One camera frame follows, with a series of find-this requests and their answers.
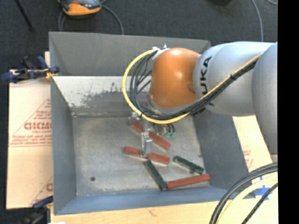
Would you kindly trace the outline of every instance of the orange device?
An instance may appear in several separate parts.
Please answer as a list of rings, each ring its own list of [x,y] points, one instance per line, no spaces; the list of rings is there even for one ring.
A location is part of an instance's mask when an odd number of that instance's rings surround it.
[[[196,101],[193,72],[199,57],[185,48],[171,48],[159,55],[150,84],[152,102],[162,108],[179,108]]]
[[[100,0],[58,0],[69,16],[91,15],[101,10]]]

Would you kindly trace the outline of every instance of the yellow cable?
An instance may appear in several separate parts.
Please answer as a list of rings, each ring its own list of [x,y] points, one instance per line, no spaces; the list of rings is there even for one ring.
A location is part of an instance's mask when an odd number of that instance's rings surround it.
[[[172,118],[172,119],[168,119],[168,120],[158,120],[158,119],[153,119],[153,118],[150,118],[146,115],[144,115],[140,110],[138,110],[134,104],[130,101],[128,95],[127,95],[127,88],[126,88],[126,81],[127,81],[127,77],[128,77],[128,74],[130,72],[130,70],[132,69],[132,67],[135,65],[136,62],[138,62],[140,59],[142,59],[143,57],[157,51],[158,48],[155,48],[155,49],[152,49],[152,50],[149,50],[149,51],[146,51],[142,54],[140,54],[138,57],[136,57],[130,64],[129,66],[127,67],[124,75],[123,75],[123,79],[122,79],[122,93],[123,93],[123,96],[127,102],[127,104],[131,107],[131,109],[136,112],[139,116],[141,116],[142,118],[148,120],[149,122],[152,122],[152,123],[156,123],[156,124],[169,124],[169,123],[174,123],[176,121],[179,121],[180,119],[186,117],[188,114],[190,114],[190,112],[187,112],[185,114],[182,114],[180,116],[177,116],[175,118]],[[260,53],[259,55],[257,55],[256,57],[252,58],[251,60],[249,60],[248,62],[246,62],[243,66],[241,66],[239,69],[237,69],[233,74],[232,76],[237,73],[238,71],[244,69],[246,66],[248,66],[249,64],[253,63],[254,61],[256,61],[258,58],[261,57],[263,53]],[[225,83],[226,81],[228,81],[229,79],[231,78],[231,76],[228,76],[226,79],[224,79],[222,82],[220,82],[218,85],[216,85],[213,89],[211,89],[206,95],[204,95],[202,98],[200,98],[197,102],[201,101],[202,99],[206,98],[208,95],[210,95],[215,89],[217,89],[220,85],[222,85],[223,83]]]
[[[173,123],[173,122],[176,122],[180,119],[182,119],[183,117],[187,116],[189,113],[186,113],[186,114],[183,114],[181,116],[178,116],[178,117],[175,117],[173,119],[168,119],[168,120],[157,120],[157,119],[152,119],[150,117],[147,117],[146,115],[142,114],[142,112],[140,110],[138,110],[134,105],[133,103],[130,101],[128,95],[127,95],[127,88],[126,88],[126,81],[127,81],[127,77],[128,77],[128,74],[129,74],[129,71],[131,70],[131,68],[135,65],[135,63],[137,61],[139,61],[140,59],[142,59],[143,57],[153,53],[157,51],[157,49],[152,49],[152,50],[149,50],[149,51],[146,51],[144,53],[142,53],[141,55],[139,55],[138,57],[136,57],[130,64],[129,66],[127,67],[124,75],[123,75],[123,79],[122,79],[122,93],[123,93],[123,96],[127,102],[127,104],[131,107],[131,109],[133,111],[135,111],[139,116],[141,116],[142,118],[148,120],[149,122],[152,122],[152,123],[156,123],[156,124],[169,124],[169,123]]]
[[[254,184],[252,184],[251,186],[249,186],[248,188],[246,188],[245,190],[243,190],[241,193],[239,193],[227,206],[226,208],[223,210],[223,212],[220,214],[219,219],[217,221],[216,224],[221,224],[223,223],[223,220],[225,218],[225,216],[229,213],[229,211],[240,201],[242,200],[244,197],[246,197],[249,193],[251,193],[252,191],[254,191],[255,189],[257,189],[260,186],[263,185],[271,185],[273,182],[277,182],[278,181],[278,174],[274,174],[271,175],[269,177],[266,177]]]

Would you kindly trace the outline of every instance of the blue clamp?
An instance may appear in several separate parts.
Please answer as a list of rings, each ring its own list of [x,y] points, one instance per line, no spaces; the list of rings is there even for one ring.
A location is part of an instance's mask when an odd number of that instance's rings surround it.
[[[21,68],[14,72],[8,71],[1,74],[1,80],[9,83],[17,83],[24,80],[37,79],[42,77],[50,79],[52,76],[57,75],[60,71],[60,68],[58,66],[49,68],[42,56],[39,56],[37,58],[37,61],[40,64],[39,67],[35,67],[29,61],[28,57],[25,56],[22,60]]]

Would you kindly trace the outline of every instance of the gray bin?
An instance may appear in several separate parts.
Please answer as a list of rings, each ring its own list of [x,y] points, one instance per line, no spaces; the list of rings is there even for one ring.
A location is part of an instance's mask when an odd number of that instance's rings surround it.
[[[208,41],[181,38],[50,32],[50,62],[61,69],[51,82],[54,214],[217,201],[248,172],[230,116],[205,111],[176,122],[168,151],[205,168],[209,182],[160,191],[139,159],[128,127],[131,109],[121,93],[127,65],[153,46],[202,53]],[[156,165],[166,181],[195,175],[177,164]]]

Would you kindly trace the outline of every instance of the red block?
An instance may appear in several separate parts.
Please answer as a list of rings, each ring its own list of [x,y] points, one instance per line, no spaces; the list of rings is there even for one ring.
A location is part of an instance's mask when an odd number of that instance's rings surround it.
[[[153,162],[159,162],[162,164],[169,164],[170,162],[170,158],[163,156],[163,155],[159,155],[159,154],[155,154],[155,153],[150,153],[147,156],[140,156],[139,155],[139,149],[138,148],[134,148],[134,147],[129,147],[129,146],[125,146],[123,149],[124,154],[128,154],[134,157],[139,157],[139,158],[144,158],[144,159],[149,159]]]
[[[131,128],[138,133],[142,133],[143,126],[139,124],[138,122],[135,122],[134,125],[131,126]],[[171,144],[167,142],[166,140],[162,139],[158,135],[156,135],[154,132],[149,132],[149,136],[153,139],[153,142],[157,145],[159,145],[164,150],[168,150],[171,147]]]
[[[193,176],[193,177],[169,181],[169,182],[167,182],[167,186],[168,186],[168,189],[173,189],[173,188],[182,187],[185,185],[195,184],[195,183],[199,183],[199,182],[204,182],[204,181],[208,181],[208,180],[210,180],[209,174],[197,175],[197,176]]]

